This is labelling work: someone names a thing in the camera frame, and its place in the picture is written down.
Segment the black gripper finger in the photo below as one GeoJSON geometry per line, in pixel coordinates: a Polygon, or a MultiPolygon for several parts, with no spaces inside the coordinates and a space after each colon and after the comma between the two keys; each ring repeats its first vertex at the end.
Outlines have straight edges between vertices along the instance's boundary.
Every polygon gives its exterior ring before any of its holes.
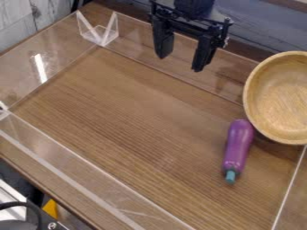
{"type": "Polygon", "coordinates": [[[202,35],[197,40],[197,47],[194,50],[194,57],[192,62],[192,69],[200,72],[210,63],[216,52],[216,44],[210,36],[202,35]]]}
{"type": "Polygon", "coordinates": [[[166,20],[157,16],[152,17],[152,37],[154,52],[160,59],[164,59],[173,49],[173,31],[166,20]]]}

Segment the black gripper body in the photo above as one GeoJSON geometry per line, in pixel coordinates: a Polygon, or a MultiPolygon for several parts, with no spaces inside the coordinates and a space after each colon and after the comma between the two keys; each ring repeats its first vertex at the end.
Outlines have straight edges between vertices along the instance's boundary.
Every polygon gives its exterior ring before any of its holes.
{"type": "Polygon", "coordinates": [[[149,0],[150,21],[157,16],[169,22],[173,33],[198,39],[202,35],[213,38],[216,47],[228,44],[232,19],[221,14],[216,0],[149,0]]]}

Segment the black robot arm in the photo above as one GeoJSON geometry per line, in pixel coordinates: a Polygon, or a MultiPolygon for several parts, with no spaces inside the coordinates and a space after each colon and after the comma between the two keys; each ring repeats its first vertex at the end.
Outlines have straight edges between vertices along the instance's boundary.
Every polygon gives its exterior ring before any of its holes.
{"type": "Polygon", "coordinates": [[[156,55],[164,59],[173,51],[174,34],[197,41],[192,69],[200,72],[210,63],[218,48],[228,45],[232,19],[222,15],[214,0],[149,0],[156,55]]]}

